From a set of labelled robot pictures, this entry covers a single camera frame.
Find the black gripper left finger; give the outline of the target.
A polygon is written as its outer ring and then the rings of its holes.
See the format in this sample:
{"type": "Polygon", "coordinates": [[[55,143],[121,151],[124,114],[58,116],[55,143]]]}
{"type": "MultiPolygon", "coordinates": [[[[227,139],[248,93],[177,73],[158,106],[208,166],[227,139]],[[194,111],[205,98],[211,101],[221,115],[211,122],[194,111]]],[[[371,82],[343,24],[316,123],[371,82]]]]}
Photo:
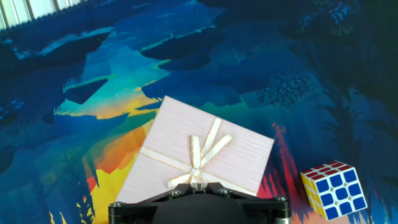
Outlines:
{"type": "Polygon", "coordinates": [[[150,223],[158,207],[169,200],[199,193],[199,183],[178,184],[174,189],[137,203],[113,202],[108,205],[109,224],[150,223]]]}

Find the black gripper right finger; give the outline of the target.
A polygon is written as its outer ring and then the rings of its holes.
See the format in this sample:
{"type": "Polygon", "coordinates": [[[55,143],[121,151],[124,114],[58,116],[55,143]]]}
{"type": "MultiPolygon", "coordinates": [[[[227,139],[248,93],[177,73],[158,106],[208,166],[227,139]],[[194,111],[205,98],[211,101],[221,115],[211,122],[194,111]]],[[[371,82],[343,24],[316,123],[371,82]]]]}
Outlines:
{"type": "Polygon", "coordinates": [[[210,194],[237,201],[254,223],[291,224],[290,200],[286,196],[259,198],[224,187],[219,182],[199,183],[199,194],[210,194]]]}

